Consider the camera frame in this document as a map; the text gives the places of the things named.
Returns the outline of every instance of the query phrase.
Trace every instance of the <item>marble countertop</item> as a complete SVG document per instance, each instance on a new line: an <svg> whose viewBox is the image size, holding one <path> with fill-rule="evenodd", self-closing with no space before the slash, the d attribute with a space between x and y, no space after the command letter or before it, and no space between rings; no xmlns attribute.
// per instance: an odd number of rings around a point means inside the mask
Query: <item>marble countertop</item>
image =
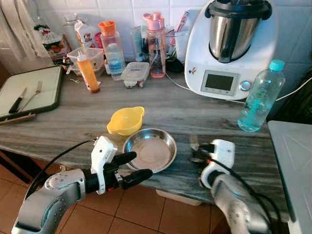
<svg viewBox="0 0 312 234"><path fill-rule="evenodd" d="M189 161L190 142L196 138L200 144L224 139L235 144L233 169L257 192L276 202L283 221L289 219L268 126L264 124L257 133L240 130L237 119L242 104L197 95L167 78L149 78L143 89L126 89L122 81L101 76L101 91L97 94L90 94L81 79L75 83L70 78L76 77L64 76L58 108L38 114L32 121L0 126L0 149L51 160L80 141L103 135L121 152L127 137L110 135L106 124L116 110L140 105L145 108L142 128L167 131L177 144L172 165L144 181L145 186L213 203L210 191L198 184L198 165ZM182 74L172 74L172 78L186 86ZM92 143L87 143L58 163L89 168L92 148ZM126 167L120 170L129 172Z"/></svg>

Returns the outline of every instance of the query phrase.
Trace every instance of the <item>knife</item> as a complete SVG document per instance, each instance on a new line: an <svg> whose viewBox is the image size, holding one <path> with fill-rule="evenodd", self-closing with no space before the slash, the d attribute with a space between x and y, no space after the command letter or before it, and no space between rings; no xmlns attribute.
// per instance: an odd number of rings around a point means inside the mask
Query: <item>knife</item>
<svg viewBox="0 0 312 234"><path fill-rule="evenodd" d="M9 113L15 113L18 110L20 101L24 98L24 95L26 93L27 88L24 88L23 92L20 94L20 96L18 97L18 99L16 99L16 101L14 102L13 106L11 107L11 109L9 110Z"/></svg>

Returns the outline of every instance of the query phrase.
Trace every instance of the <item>knob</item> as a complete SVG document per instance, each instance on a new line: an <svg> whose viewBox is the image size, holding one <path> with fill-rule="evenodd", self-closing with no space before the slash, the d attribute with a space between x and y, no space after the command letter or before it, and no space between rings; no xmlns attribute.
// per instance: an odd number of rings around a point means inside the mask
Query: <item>knob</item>
<svg viewBox="0 0 312 234"><path fill-rule="evenodd" d="M252 84L251 84L249 81L244 80L244 81L242 81L242 82L239 84L239 89L240 89L241 91L248 91L248 90L250 90L251 86L252 86Z"/></svg>

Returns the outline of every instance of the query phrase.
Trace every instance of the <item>green cutting board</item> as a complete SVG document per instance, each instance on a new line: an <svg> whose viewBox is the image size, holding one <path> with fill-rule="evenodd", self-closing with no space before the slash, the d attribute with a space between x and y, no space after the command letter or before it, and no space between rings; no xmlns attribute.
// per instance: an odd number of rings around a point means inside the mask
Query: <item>green cutting board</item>
<svg viewBox="0 0 312 234"><path fill-rule="evenodd" d="M62 80L62 67L55 66L9 77L0 90L0 121L51 111L58 107ZM38 81L42 81L41 92L27 104L21 113L9 114L9 110L21 95L25 87L27 91L19 107L22 107L35 93Z"/></svg>

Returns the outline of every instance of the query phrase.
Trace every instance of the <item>pink cap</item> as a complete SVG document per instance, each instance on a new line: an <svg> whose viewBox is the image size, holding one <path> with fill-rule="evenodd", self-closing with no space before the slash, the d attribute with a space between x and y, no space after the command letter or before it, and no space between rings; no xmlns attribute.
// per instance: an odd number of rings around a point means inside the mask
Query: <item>pink cap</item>
<svg viewBox="0 0 312 234"><path fill-rule="evenodd" d="M153 14L145 13L143 18L147 21L147 27L151 31L160 30L165 25L165 19L161 17L160 12L154 12Z"/></svg>

